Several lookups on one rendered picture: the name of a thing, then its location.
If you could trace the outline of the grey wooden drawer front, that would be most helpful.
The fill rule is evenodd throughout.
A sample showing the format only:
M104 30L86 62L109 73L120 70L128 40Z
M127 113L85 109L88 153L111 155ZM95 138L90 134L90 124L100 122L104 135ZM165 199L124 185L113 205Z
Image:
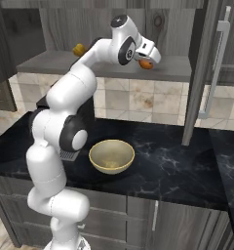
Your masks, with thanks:
M29 180L0 177L0 194L24 196L28 195L32 188L33 183ZM95 208L117 212L126 211L126 197L124 195L74 187L71 190L85 194L90 199L90 204Z
M50 229L51 218L38 214L24 203L9 202L5 210L11 222L26 227ZM77 224L77 227L81 232L91 235L116 240L126 239L126 222L101 214L98 211L91 211L83 222Z

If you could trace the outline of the narrow grey base cabinet door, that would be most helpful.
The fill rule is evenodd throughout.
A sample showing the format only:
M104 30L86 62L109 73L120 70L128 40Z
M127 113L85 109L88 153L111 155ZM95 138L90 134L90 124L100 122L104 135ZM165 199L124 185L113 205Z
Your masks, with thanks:
M130 246L145 247L154 203L150 199L127 198L127 243Z

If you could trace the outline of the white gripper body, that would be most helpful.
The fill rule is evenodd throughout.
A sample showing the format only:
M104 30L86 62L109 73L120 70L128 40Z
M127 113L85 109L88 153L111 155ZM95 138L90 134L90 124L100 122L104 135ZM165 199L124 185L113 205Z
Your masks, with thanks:
M146 60L150 63L159 63L161 55L157 48L152 47L151 49L139 49L135 52L136 60Z

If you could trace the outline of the dark grey cabinet door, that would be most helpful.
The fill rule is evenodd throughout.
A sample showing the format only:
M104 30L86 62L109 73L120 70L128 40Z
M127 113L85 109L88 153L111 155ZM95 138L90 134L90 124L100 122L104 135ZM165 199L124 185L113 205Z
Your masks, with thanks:
M0 84L17 66L46 51L38 9L3 9L0 3Z

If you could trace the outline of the yellow-orange round fruit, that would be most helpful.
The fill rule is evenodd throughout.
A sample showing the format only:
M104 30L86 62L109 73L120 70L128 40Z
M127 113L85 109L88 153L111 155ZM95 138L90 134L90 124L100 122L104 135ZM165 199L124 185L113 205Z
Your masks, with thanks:
M73 54L77 57L82 57L86 52L87 52L87 49L86 47L81 44L81 43L78 43L73 49Z

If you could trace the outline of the cream yellow bowl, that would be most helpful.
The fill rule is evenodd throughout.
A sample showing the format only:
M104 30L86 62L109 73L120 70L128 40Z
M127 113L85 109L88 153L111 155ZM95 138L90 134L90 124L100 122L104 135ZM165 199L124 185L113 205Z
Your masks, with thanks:
M120 140L104 140L90 149L89 159L101 173L116 175L127 170L135 159L131 145Z

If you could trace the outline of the orange mango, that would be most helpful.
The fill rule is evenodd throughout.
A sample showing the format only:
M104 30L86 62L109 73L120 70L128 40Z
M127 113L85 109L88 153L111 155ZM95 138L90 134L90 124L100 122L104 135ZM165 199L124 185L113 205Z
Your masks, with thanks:
M139 65L143 69L152 69L153 68L153 63L145 60L139 60L138 61Z

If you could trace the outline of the wide grey base cabinet door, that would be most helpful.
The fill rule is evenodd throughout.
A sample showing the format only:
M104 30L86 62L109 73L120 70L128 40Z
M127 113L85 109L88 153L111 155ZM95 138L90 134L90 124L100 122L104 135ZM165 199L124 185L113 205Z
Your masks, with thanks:
M153 213L146 250L222 250L229 225L225 211L159 201L156 230Z

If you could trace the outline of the grey closed wall cabinet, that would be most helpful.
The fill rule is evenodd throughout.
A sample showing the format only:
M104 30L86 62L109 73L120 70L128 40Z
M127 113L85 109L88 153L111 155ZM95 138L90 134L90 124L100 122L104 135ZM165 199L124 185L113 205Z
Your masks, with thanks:
M220 10L218 18L224 19L226 6L231 7L229 16L230 31L218 76L218 85L234 86L234 0L218 0Z

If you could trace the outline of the grey wooden wall cabinet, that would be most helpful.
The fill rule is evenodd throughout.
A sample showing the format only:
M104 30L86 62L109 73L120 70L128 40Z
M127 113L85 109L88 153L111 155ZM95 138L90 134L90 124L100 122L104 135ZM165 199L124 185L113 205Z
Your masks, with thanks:
M191 75L188 52L196 13L204 0L14 0L12 7L37 10L46 51L18 66L21 72L67 72L76 60L76 43L89 45L97 37L110 36L110 20L129 15L139 32L153 40L162 60L151 70L137 62L127 66L97 64L101 77L187 81Z

